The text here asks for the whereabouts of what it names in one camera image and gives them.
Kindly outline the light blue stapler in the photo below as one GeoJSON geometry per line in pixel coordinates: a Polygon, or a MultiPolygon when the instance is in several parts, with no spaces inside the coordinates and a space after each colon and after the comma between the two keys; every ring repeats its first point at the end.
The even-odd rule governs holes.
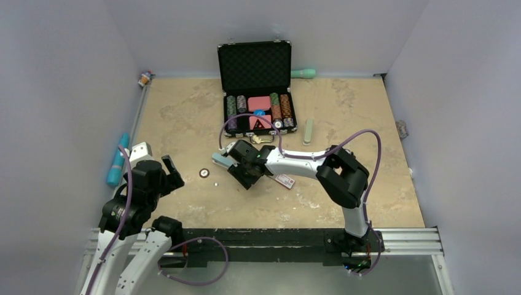
{"type": "Polygon", "coordinates": [[[230,157],[225,157],[218,152],[213,153],[211,158],[213,163],[219,165],[222,168],[225,168],[226,170],[236,165],[236,161],[230,157]]]}

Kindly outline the red white staple box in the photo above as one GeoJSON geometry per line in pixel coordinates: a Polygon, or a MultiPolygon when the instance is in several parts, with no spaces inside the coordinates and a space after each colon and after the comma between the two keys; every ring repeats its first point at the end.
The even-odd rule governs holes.
{"type": "Polygon", "coordinates": [[[294,184],[296,182],[293,178],[289,177],[288,175],[284,175],[284,174],[276,175],[274,177],[274,180],[287,189],[292,189],[292,187],[294,186],[294,184]]]}

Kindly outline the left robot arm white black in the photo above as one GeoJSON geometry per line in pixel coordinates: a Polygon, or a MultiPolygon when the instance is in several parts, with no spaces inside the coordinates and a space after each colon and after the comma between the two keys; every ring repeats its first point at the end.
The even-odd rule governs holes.
{"type": "Polygon", "coordinates": [[[154,267],[158,275],[184,285],[208,286],[219,281],[228,271],[230,255],[224,244],[214,237],[207,239],[224,252],[224,267],[215,278],[187,281],[165,272],[160,264],[164,253],[196,242],[196,238],[184,238],[181,222],[166,216],[154,221],[144,245],[127,261],[159,199],[183,187],[185,182],[169,155],[160,160],[134,152],[123,157],[127,166],[125,182],[102,208],[95,255],[81,294],[136,294],[154,267]]]}

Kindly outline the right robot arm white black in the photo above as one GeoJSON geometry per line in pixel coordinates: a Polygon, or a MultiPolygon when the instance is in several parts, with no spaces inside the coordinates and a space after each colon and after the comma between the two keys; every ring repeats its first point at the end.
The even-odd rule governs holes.
{"type": "Polygon", "coordinates": [[[369,171],[348,150],[331,146],[319,152],[281,151],[272,145],[254,147],[245,140],[230,143],[222,155],[245,189],[263,176],[293,175],[317,180],[329,198],[342,208],[347,246],[360,250],[369,242],[369,225],[362,199],[369,188],[369,171]]]}

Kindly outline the poker chip near left gripper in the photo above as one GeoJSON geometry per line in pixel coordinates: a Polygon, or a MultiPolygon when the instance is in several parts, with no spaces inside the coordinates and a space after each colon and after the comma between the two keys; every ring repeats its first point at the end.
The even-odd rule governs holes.
{"type": "Polygon", "coordinates": [[[199,171],[199,177],[201,177],[201,178],[207,178],[207,177],[209,177],[209,175],[210,175],[210,171],[207,168],[202,168],[199,171]]]}

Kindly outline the blue cylinder tool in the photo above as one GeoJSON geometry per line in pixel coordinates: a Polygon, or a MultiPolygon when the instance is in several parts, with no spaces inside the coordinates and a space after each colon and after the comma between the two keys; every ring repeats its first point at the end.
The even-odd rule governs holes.
{"type": "Polygon", "coordinates": [[[110,187],[117,187],[120,183],[120,179],[122,177],[122,169],[124,167],[124,157],[119,149],[119,146],[122,146],[124,149],[128,148],[130,142],[130,136],[128,133],[123,133],[121,136],[118,145],[116,146],[116,151],[114,154],[112,166],[108,172],[106,177],[106,184],[110,187]]]}

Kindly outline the black poker chip case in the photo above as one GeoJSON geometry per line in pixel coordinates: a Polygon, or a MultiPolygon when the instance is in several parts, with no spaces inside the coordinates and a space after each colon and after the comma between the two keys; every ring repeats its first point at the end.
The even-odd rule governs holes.
{"type": "Polygon", "coordinates": [[[250,107],[252,97],[276,93],[281,115],[277,118],[282,134],[295,133],[298,121],[291,93],[292,44],[289,40],[219,44],[217,57],[222,89],[223,122],[242,114],[239,106],[232,106],[244,96],[244,114],[252,114],[260,107],[250,107]]]}

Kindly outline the mint green flashlight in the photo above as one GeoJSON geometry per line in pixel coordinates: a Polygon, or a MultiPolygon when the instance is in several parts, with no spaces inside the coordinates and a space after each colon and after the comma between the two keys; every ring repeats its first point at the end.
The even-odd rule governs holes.
{"type": "Polygon", "coordinates": [[[291,79],[314,79],[315,77],[315,69],[298,69],[291,71],[291,79]]]}

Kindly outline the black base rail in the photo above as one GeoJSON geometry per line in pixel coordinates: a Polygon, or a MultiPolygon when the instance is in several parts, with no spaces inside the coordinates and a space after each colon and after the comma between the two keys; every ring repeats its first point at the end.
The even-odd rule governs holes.
{"type": "MultiPolygon", "coordinates": [[[[148,230],[143,230],[129,256],[144,245],[148,230]]],[[[95,255],[98,230],[91,234],[87,253],[95,255]]],[[[209,262],[224,262],[223,250],[208,237],[221,241],[230,262],[320,263],[365,271],[377,258],[387,256],[433,256],[443,253],[436,229],[374,229],[362,245],[345,239],[340,228],[311,229],[183,229],[183,248],[169,250],[160,258],[163,265],[179,259],[188,267],[206,267],[209,262]]]]}

